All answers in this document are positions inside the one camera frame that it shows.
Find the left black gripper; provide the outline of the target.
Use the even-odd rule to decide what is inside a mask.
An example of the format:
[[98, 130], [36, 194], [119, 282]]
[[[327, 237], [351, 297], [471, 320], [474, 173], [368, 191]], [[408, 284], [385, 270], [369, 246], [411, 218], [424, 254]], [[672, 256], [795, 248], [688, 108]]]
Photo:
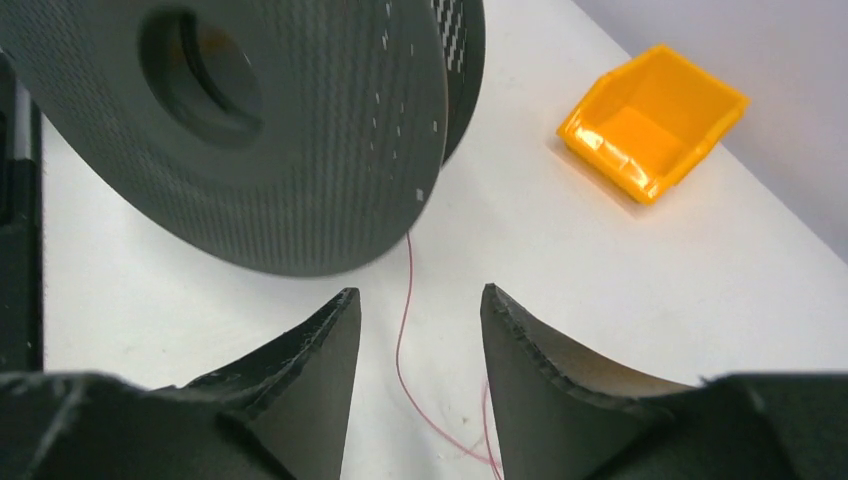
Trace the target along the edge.
[[1, 371], [41, 371], [42, 116], [1, 56]]

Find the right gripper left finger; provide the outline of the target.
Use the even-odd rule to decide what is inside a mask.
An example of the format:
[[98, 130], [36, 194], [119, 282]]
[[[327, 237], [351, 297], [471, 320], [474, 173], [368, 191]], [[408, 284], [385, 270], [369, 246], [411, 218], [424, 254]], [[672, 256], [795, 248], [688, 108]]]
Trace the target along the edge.
[[361, 331], [341, 290], [295, 328], [182, 387], [95, 372], [1, 378], [5, 479], [336, 479]]

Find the yellow plastic bin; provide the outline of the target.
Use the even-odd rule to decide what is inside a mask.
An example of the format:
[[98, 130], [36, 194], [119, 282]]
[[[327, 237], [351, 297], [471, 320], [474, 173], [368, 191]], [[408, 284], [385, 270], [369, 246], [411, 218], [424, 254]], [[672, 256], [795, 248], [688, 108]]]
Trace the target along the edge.
[[633, 200], [652, 205], [709, 155], [749, 103], [659, 44], [601, 76], [557, 135]]

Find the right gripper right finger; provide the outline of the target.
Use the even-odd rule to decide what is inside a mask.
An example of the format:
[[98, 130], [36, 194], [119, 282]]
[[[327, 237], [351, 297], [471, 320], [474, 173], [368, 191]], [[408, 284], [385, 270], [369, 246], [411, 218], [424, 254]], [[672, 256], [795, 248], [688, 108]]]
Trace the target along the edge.
[[843, 479], [844, 373], [742, 373], [697, 387], [617, 363], [494, 284], [481, 328], [508, 479]]

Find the black cable spool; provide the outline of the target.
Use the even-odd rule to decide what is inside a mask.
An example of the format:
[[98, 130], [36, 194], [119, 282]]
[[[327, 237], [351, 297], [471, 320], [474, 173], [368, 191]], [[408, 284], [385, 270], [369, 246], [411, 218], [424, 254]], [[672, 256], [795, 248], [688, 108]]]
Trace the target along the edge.
[[1, 46], [80, 158], [222, 260], [384, 255], [473, 116], [480, 1], [5, 1]]

